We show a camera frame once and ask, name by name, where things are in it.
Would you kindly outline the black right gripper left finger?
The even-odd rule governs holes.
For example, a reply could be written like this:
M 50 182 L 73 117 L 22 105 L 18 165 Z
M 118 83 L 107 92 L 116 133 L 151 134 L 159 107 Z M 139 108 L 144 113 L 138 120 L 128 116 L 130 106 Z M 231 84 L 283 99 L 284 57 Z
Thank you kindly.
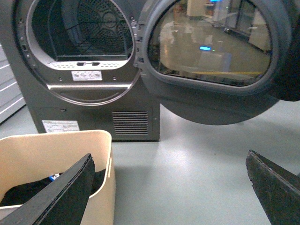
M 79 225 L 91 193 L 95 164 L 90 153 L 56 181 L 0 220 L 2 225 Z

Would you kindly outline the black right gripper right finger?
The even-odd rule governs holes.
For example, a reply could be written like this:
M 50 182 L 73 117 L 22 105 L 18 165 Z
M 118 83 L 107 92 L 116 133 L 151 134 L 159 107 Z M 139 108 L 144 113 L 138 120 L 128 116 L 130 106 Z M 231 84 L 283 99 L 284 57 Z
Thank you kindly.
M 300 178 L 254 150 L 246 168 L 252 188 L 272 225 L 300 223 Z

